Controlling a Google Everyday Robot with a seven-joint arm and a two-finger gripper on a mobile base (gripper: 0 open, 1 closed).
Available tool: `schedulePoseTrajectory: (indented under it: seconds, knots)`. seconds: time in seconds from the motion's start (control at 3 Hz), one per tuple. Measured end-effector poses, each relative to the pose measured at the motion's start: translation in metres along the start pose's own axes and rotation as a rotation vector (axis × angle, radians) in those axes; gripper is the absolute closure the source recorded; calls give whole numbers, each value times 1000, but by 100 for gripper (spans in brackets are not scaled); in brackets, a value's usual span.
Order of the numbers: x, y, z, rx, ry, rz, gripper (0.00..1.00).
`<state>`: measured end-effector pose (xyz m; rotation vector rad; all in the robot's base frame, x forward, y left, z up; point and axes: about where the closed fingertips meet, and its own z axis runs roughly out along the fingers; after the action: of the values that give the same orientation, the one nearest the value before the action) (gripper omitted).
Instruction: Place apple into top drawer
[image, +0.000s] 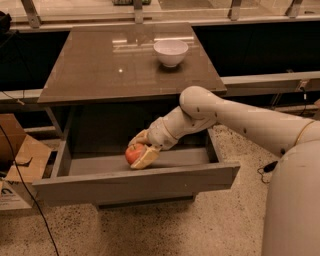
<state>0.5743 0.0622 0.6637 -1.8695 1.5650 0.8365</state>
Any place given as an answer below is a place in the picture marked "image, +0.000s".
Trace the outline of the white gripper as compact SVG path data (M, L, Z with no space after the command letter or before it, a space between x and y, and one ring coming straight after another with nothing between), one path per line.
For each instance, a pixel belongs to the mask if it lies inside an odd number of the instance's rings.
M144 145L139 158L130 167L132 169L144 169L152 164L158 157L160 149L169 150L177 144L178 140L174 138L165 126L163 117L156 119L151 123L148 129L140 131L128 143L129 146L133 144L148 144L153 146Z

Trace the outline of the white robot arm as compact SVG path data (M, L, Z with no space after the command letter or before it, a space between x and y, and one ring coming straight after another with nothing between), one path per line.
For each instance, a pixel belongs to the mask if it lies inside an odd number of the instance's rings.
M143 151L144 169L182 138L218 126L276 161L270 174L259 256L320 256L320 123L223 99L198 86L184 89L178 106L129 142Z

